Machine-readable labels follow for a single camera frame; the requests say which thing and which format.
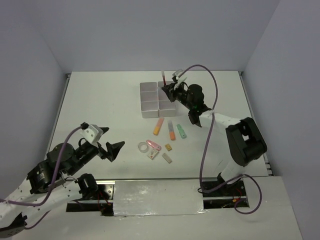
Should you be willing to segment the red pen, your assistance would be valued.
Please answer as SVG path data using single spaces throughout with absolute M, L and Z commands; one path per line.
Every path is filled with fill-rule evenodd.
M 162 83 L 163 83 L 163 86 L 166 86 L 166 77 L 165 77 L 165 72 L 162 70 L 161 71 L 161 77 L 162 77 Z

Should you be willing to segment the pink utility knife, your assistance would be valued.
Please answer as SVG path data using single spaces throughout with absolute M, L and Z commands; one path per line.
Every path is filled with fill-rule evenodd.
M 147 143 L 150 147 L 152 147 L 153 149 L 156 149 L 157 151 L 160 151 L 160 150 L 162 149 L 162 147 L 161 147 L 159 144 L 155 143 L 155 142 L 152 141 L 152 140 L 147 139 L 147 140 L 146 140 L 146 143 Z

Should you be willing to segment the small yellow box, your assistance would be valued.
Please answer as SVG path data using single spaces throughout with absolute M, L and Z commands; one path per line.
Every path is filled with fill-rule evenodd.
M 172 150 L 172 147 L 171 147 L 170 144 L 166 144 L 166 145 L 165 145 L 165 148 L 166 148 L 168 151 L 171 151 L 171 150 Z

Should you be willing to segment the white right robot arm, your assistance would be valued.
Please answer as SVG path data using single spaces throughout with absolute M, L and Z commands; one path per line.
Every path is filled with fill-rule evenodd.
M 209 127 L 204 151 L 200 163 L 199 182 L 203 188 L 203 171 L 209 141 L 213 130 L 225 133 L 231 160 L 222 172 L 218 174 L 217 190 L 223 196 L 230 195 L 235 190 L 238 179 L 244 176 L 245 167 L 252 161 L 259 159 L 266 151 L 267 144 L 253 118 L 232 118 L 209 108 L 205 102 L 203 88 L 198 84 L 170 83 L 161 87 L 171 102 L 178 101 L 188 109 L 188 118 L 191 124 Z

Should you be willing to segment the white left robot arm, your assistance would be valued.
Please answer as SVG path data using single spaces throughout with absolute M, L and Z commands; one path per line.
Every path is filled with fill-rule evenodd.
M 97 184 L 90 173 L 74 175 L 95 157 L 113 162 L 124 141 L 102 146 L 100 138 L 109 130 L 82 123 L 63 143 L 56 145 L 26 176 L 20 186 L 0 201 L 0 237 L 10 238 L 31 230 L 53 209 L 68 203 L 96 199 L 110 205 L 112 188 Z

